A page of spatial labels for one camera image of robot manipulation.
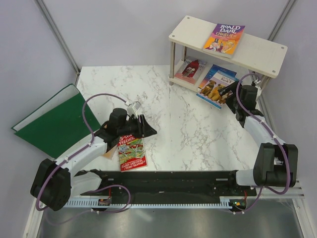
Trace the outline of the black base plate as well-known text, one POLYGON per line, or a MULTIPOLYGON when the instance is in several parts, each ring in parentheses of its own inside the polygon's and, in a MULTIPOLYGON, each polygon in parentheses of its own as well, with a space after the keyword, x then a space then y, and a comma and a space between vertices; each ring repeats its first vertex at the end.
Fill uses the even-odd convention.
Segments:
POLYGON ((115 202, 217 203, 220 197, 256 196, 248 186, 239 186, 234 171, 99 171, 102 182, 85 195, 111 195, 115 202))

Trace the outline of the Jane Eyre book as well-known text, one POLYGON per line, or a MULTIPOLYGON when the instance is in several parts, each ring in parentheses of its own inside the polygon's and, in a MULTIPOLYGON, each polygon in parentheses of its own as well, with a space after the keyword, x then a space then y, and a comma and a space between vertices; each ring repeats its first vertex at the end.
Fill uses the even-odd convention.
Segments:
POLYGON ((200 83, 200 85, 198 86, 198 91, 201 90, 209 82, 213 75, 217 73, 219 70, 232 77, 235 77, 237 74, 237 72, 235 71, 213 64, 208 73, 206 74, 206 76, 204 77, 204 79, 202 80, 202 82, 200 83))

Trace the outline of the Why Do Dogs Bark book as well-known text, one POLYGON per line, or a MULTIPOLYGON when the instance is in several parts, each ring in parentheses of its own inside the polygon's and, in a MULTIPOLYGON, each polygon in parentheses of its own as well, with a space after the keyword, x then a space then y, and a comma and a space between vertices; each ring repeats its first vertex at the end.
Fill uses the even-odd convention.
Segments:
POLYGON ((219 90, 231 85, 237 81, 237 78, 230 76, 218 70, 212 77, 209 77, 207 82, 198 89, 196 94, 200 99, 210 103, 214 107, 221 109, 225 104, 226 99, 232 95, 232 91, 220 95, 219 90))

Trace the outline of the Charlie Chocolate Factory book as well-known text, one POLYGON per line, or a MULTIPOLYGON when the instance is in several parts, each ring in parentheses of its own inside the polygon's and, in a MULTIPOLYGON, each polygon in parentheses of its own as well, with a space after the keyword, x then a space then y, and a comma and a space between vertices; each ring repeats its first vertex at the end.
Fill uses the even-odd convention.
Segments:
POLYGON ((231 59, 244 29, 245 25, 218 23, 203 46, 203 52, 231 59))

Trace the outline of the aluminium rail frame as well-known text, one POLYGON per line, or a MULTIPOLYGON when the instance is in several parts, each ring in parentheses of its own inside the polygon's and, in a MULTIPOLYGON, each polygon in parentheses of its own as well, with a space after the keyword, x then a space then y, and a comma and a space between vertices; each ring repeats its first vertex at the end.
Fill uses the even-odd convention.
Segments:
POLYGON ((283 195, 274 193, 273 191, 263 188, 260 198, 263 199, 278 199, 278 198, 285 198, 285 199, 297 199, 297 198, 304 198, 304 192, 302 190, 302 186, 300 182, 297 180, 293 187, 290 187, 287 192, 283 195))

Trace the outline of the red 13-Storey Treehouse book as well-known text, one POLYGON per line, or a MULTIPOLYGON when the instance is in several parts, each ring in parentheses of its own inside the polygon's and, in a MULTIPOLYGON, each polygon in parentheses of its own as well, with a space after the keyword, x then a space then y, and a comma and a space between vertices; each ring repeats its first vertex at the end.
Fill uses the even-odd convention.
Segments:
POLYGON ((133 135, 120 137, 118 157, 121 172, 146 167, 148 165, 143 141, 141 138, 136 138, 133 135))

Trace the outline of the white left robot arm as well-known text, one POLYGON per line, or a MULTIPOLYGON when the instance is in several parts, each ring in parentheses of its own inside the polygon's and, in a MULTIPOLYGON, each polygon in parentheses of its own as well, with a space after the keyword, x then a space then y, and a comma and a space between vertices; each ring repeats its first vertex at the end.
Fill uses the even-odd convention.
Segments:
POLYGON ((54 211, 60 210, 71 197, 89 189, 98 195, 103 195, 109 188, 106 180, 91 172, 81 176, 77 173, 95 158, 115 147, 123 136, 146 138, 156 134, 157 131, 133 105, 127 109, 115 108, 108 121, 94 132, 92 142, 55 161, 43 160, 35 175, 30 193, 37 202, 44 203, 54 211))

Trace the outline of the red house cover book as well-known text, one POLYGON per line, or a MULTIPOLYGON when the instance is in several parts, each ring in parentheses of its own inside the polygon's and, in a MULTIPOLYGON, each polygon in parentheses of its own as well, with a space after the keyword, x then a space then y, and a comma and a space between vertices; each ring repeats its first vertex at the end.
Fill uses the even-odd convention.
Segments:
POLYGON ((188 57, 183 62, 174 77, 186 81, 190 84, 195 84, 203 70, 205 69, 207 62, 194 57, 188 57))

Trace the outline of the orange Charlie portrait book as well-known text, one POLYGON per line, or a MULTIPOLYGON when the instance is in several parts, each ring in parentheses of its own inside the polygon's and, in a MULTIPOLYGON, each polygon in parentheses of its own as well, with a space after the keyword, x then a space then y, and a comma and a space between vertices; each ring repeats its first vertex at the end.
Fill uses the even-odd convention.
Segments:
POLYGON ((111 146, 112 141, 113 141, 113 129, 111 129, 108 126, 108 122, 105 122, 103 124, 103 135, 106 137, 107 140, 107 147, 106 147, 106 152, 103 154, 103 157, 107 159, 111 159, 113 157, 114 151, 113 147, 111 146))

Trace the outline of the white two-tier shelf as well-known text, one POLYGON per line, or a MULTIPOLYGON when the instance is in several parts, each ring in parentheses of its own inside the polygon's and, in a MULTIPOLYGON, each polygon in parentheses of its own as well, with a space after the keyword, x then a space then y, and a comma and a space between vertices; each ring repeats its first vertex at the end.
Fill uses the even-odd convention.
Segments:
POLYGON ((244 33, 244 26, 214 24, 185 16, 169 35, 170 84, 178 84, 196 93, 202 100, 221 109, 232 92, 220 96, 218 90, 240 75, 215 61, 187 55, 195 50, 235 67, 242 67, 271 79, 279 75, 287 47, 244 33))

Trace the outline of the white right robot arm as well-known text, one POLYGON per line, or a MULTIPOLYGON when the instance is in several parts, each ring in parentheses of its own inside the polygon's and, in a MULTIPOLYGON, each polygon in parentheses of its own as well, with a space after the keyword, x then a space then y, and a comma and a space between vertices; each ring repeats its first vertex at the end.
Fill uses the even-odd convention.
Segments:
POLYGON ((296 184, 298 148, 276 136, 261 111, 256 109, 257 88, 236 81, 218 92, 226 97, 225 103, 259 147, 254 167, 235 171, 235 178, 227 182, 228 192, 238 195, 245 186, 293 187, 296 184))

